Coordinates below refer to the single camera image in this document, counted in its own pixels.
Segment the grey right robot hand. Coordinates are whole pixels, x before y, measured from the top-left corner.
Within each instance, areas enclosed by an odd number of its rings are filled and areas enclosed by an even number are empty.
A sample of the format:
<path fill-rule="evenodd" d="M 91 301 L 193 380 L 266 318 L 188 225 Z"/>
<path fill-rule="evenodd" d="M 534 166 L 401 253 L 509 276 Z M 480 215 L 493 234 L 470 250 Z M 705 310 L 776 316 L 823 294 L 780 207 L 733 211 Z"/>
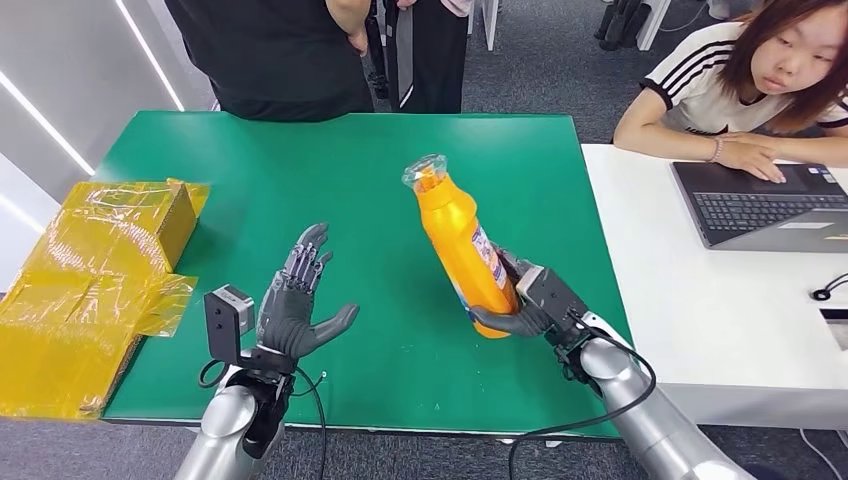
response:
<path fill-rule="evenodd" d="M 523 280 L 532 269 L 537 267 L 533 262 L 519 258 L 497 244 L 494 245 L 494 249 L 513 284 Z M 551 327 L 552 318 L 543 310 L 528 303 L 519 295 L 516 295 L 516 298 L 519 301 L 519 309 L 515 313 L 501 314 L 489 311 L 482 306 L 473 306 L 470 310 L 471 315 L 483 326 L 525 337 L 542 335 Z"/>

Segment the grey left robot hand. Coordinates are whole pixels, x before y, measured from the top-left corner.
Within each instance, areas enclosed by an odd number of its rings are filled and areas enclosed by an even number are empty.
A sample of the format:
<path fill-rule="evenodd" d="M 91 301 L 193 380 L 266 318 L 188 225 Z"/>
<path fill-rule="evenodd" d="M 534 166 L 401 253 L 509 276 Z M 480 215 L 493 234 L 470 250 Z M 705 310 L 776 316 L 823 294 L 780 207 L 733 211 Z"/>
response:
<path fill-rule="evenodd" d="M 307 227 L 274 273 L 257 321 L 257 346 L 292 360 L 332 341 L 354 323 L 360 306 L 346 304 L 332 317 L 312 322 L 315 292 L 333 253 L 323 253 L 326 223 Z"/>

